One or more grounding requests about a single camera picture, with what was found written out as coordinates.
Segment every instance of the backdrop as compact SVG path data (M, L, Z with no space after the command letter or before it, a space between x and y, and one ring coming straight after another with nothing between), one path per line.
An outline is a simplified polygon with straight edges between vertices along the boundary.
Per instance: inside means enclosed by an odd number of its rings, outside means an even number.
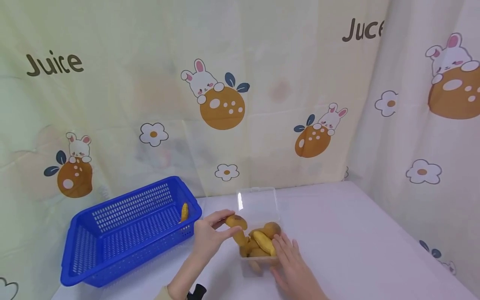
M387 0L0 0L0 299L59 286L71 217L343 179Z
M350 150L357 183L480 296L480 1L392 0Z

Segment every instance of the blue plastic basket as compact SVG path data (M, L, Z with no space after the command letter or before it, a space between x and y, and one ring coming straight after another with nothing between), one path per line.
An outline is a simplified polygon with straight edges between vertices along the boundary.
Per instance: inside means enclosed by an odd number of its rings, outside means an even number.
M184 203L189 218L179 224ZM85 209L70 223L60 281L102 287L193 236L201 215L177 176Z

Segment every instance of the tabletop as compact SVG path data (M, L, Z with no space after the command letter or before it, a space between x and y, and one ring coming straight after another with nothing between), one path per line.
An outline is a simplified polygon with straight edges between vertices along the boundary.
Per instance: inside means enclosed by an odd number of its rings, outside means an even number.
M283 230L331 300L477 300L452 274L352 182L276 191ZM204 216L235 209L235 195L199 199ZM153 299L180 268L192 239L105 288L60 287L53 300ZM197 280L204 299L283 299L273 277L244 278L233 239Z

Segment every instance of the right hand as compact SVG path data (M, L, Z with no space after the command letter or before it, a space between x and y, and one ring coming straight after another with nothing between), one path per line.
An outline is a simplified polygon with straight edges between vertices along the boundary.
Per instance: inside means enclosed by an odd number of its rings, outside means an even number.
M290 242L287 235L275 235L273 246L280 261L285 278L282 278L274 267L271 272L275 281L285 294L292 300L328 300L320 288L310 268L300 255L299 245L296 240Z

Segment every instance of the flower print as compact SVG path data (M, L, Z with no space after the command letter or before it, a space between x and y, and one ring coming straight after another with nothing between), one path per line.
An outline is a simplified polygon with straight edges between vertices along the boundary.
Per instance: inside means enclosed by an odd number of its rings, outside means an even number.
M140 127L140 141L145 144L150 144L152 147L157 147L162 141L168 139L168 133L165 132L165 127L160 123L150 124L145 123Z
M225 165L221 164L218 165L217 171L215 172L215 176L221 178L223 181L230 181L232 178L236 178L240 175L237 171L236 165Z
M406 176L410 178L411 183L437 184L440 182L440 174L442 168L436 164L429 164L424 159L417 159L413 162L412 167L408 169Z
M375 108L382 112L382 116L390 117L396 112L398 94L394 91L386 91L382 98L375 102Z
M7 280L0 277L0 299L13 300L18 293L18 283L11 282L7 284Z

